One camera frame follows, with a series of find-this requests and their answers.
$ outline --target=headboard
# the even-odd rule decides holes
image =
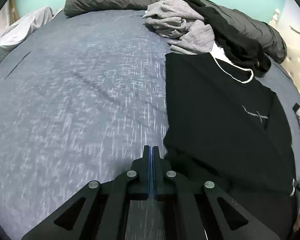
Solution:
[[[290,25],[278,24],[279,13],[279,10],[276,9],[269,25],[274,27],[286,42],[287,57],[281,65],[288,72],[300,93],[300,32]]]

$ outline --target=black device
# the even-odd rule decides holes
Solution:
[[[150,192],[151,169],[153,192]],[[175,240],[280,240],[212,181],[201,184],[171,170],[157,146],[144,146],[143,156],[131,170],[114,180],[90,181],[22,240],[123,240],[130,200],[147,200],[154,194],[169,209],[166,238]],[[229,225],[223,208],[244,219]],[[300,229],[291,238],[300,240]]]

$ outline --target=metal screw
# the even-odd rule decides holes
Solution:
[[[99,182],[97,182],[96,180],[89,182],[89,188],[96,188],[98,186],[99,186]]]
[[[206,188],[213,188],[214,187],[214,183],[212,182],[212,181],[206,181],[205,183],[204,183],[204,186],[206,187]]]
[[[134,177],[134,176],[136,176],[137,175],[137,173],[135,172],[135,171],[128,171],[127,172],[127,176],[128,177]]]
[[[173,178],[173,177],[175,177],[176,175],[177,175],[177,174],[176,174],[175,171],[168,171],[168,172],[167,172],[167,176],[170,177],[170,178]]]

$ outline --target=white embroidery on black shirt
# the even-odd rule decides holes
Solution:
[[[262,118],[268,119],[267,116],[264,116],[264,115],[259,114],[258,111],[257,111],[258,114],[254,114],[254,113],[251,113],[251,112],[247,111],[247,109],[246,109],[244,106],[242,106],[242,107],[243,107],[243,109],[244,109],[248,114],[250,114],[250,115],[252,115],[252,116],[258,116],[258,117],[260,118],[260,122],[262,122]]]

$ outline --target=mattress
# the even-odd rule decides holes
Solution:
[[[143,14],[60,12],[1,62],[0,224],[12,240],[90,180],[128,170],[144,145],[165,155],[170,47]],[[300,95],[274,61],[260,81],[285,109],[300,179]],[[126,239],[164,239],[159,203],[131,203]]]

